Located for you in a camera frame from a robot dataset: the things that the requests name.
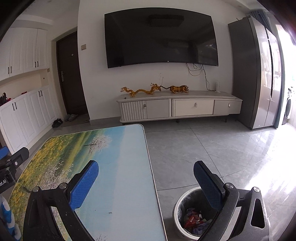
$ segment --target curtain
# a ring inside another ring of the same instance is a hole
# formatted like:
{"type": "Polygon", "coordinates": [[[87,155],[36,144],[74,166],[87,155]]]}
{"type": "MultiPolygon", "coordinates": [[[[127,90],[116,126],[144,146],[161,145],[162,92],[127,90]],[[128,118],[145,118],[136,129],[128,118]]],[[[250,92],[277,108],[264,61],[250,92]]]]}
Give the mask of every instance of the curtain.
{"type": "Polygon", "coordinates": [[[250,15],[258,20],[265,28],[272,32],[271,25],[266,13],[263,10],[253,10],[250,12],[250,15]]]}

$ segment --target brown door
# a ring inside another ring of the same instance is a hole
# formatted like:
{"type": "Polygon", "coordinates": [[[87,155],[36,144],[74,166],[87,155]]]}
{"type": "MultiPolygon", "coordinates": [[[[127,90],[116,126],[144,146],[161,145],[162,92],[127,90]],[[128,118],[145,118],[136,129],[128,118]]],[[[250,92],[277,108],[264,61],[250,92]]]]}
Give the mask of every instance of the brown door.
{"type": "Polygon", "coordinates": [[[57,41],[57,68],[67,113],[87,114],[78,60],[77,32],[57,41]]]}

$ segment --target blue gripper pad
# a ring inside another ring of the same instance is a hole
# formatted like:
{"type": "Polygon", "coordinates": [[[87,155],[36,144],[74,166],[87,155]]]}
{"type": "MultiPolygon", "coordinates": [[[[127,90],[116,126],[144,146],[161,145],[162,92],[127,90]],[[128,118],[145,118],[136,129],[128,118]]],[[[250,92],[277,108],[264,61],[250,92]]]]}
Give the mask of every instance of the blue gripper pad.
{"type": "Polygon", "coordinates": [[[73,211],[81,207],[98,174],[99,165],[94,161],[71,191],[70,207],[73,211]]]}
{"type": "Polygon", "coordinates": [[[223,185],[221,185],[203,161],[197,161],[194,164],[193,173],[211,207],[220,211],[225,196],[223,185]]]}
{"type": "Polygon", "coordinates": [[[8,153],[9,153],[9,149],[8,149],[8,147],[7,147],[7,146],[2,147],[2,148],[0,149],[0,160],[1,160],[3,157],[7,156],[8,153]]]}

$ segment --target white trash can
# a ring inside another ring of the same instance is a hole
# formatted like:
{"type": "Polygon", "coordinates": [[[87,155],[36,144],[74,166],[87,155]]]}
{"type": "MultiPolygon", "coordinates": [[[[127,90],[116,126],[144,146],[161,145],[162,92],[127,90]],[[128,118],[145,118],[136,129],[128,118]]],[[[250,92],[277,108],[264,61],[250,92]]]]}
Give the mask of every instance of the white trash can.
{"type": "Polygon", "coordinates": [[[195,210],[201,211],[202,218],[205,218],[207,221],[214,219],[217,211],[211,207],[201,187],[190,189],[176,202],[173,209],[173,220],[178,232],[181,234],[179,236],[184,240],[198,240],[201,235],[191,234],[182,227],[184,225],[184,216],[187,209],[190,207],[194,207],[195,210]]]}

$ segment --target blue and white plush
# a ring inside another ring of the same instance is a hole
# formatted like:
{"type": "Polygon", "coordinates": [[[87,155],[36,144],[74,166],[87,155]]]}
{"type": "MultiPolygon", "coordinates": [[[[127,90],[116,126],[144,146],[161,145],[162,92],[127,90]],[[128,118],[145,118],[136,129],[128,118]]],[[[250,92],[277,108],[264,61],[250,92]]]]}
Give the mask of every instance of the blue and white plush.
{"type": "Polygon", "coordinates": [[[11,236],[15,238],[16,241],[19,241],[21,238],[20,229],[17,224],[15,224],[15,217],[10,210],[10,207],[3,196],[0,196],[1,208],[0,208],[0,218],[6,224],[6,229],[11,236]]]}

